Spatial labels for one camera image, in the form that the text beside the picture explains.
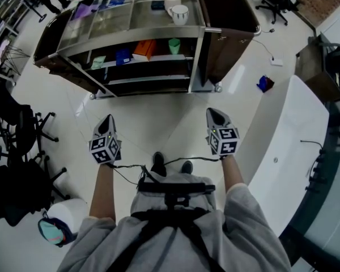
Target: floor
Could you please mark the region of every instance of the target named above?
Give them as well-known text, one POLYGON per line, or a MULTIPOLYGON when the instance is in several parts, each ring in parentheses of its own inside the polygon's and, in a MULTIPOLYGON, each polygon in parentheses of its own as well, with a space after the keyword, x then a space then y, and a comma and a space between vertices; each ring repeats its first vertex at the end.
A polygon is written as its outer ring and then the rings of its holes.
MULTIPOLYGON (((79 0, 72 0, 74 7, 79 0)), ((260 4, 260 0, 248 0, 251 7, 260 4)), ((46 24, 54 17, 44 6, 39 12, 47 13, 47 18, 38 23, 38 16, 30 12, 20 26, 20 35, 15 46, 33 55, 35 47, 46 24)), ((280 83, 294 73, 295 54, 307 44, 312 30, 296 15, 286 14, 289 25, 281 21, 271 22, 271 13, 254 10, 262 27, 267 32, 274 28, 274 33, 262 33, 256 40, 264 43, 275 58, 283 60, 283 67, 272 66, 270 55, 265 48, 252 41, 247 50, 223 79, 223 92, 212 94, 151 95, 133 96, 91 101, 89 93, 63 78, 49 75, 47 69, 39 69, 32 63, 32 57, 22 62, 23 71, 13 89, 13 97, 21 104, 29 104, 35 112, 46 115, 55 112, 45 131, 58 137, 54 143, 42 140, 46 153, 50 156, 53 173, 66 167, 68 172, 56 182, 60 189, 72 197, 83 198, 91 204, 98 165, 88 152, 88 141, 100 119, 113 115, 118 137, 122 140, 122 160, 118 164, 145 164, 151 167, 152 155, 161 151, 167 160, 179 157, 211 157, 206 137, 206 109, 218 108, 227 113, 238 128, 241 139, 247 133, 261 100, 262 92, 256 83, 263 75, 269 76, 275 83, 280 83), (239 79, 234 89, 232 81, 239 79)), ((194 161, 197 176, 207 176, 216 184, 222 178, 220 163, 194 161)), ((168 172, 180 169, 182 163, 171 166, 168 172)), ((140 170, 121 169, 120 172, 130 181, 136 182, 140 170)), ((135 185, 128 183, 115 173, 116 218, 129 215, 131 201, 135 194, 135 185)))

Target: gray shirt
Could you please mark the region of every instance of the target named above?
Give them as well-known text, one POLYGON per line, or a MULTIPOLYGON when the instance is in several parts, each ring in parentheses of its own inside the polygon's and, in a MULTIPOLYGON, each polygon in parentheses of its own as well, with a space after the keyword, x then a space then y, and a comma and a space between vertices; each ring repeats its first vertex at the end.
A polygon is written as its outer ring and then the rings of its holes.
MULTIPOLYGON (((160 182, 205 182, 206 177, 151 173, 160 182)), ((286 252, 268 226, 263 212, 245 184, 236 184, 227 193, 224 212, 215 207, 215 197, 193 194, 189 207, 210 213, 196 219, 209 255, 225 271, 291 271, 286 252)), ((137 193, 131 213, 149 209, 165 210, 161 194, 137 193)), ((138 236, 147 221, 125 217, 116 226, 111 219, 86 218, 78 238, 63 259, 59 272, 106 272, 121 252, 138 236)), ((194 248, 180 229, 165 227, 144 243, 127 269, 148 271, 210 271, 208 261, 194 248)))

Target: black harness strap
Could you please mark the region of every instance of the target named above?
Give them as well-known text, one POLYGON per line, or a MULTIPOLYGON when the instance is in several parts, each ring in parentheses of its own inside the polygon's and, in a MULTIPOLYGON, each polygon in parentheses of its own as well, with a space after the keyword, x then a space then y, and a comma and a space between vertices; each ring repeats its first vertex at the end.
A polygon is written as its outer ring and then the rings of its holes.
POLYGON ((148 220, 138 237, 117 257, 110 265, 107 272, 124 272, 129 267, 138 248, 155 236, 165 227, 180 228, 184 235, 204 254, 209 262, 211 272, 225 272, 222 267, 210 257, 206 249, 200 228, 194 220, 207 214, 207 211, 196 208, 195 210, 148 210, 135 212, 131 216, 139 220, 148 220))

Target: black shoe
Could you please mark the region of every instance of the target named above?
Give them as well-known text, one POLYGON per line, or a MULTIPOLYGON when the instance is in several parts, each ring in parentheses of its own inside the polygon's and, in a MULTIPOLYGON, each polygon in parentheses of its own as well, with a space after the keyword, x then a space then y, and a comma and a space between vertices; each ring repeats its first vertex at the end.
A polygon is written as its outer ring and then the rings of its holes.
POLYGON ((67 7, 69 6, 69 4, 70 4, 70 1, 69 1, 69 0, 67 0, 66 3, 63 3, 63 4, 62 4, 63 9, 67 8, 67 7))
POLYGON ((164 155, 161 152, 156 152, 152 156, 152 163, 153 165, 164 165, 164 155))
POLYGON ((187 173, 191 175, 193 172, 193 163, 191 161, 186 161, 182 167, 180 173, 187 173))

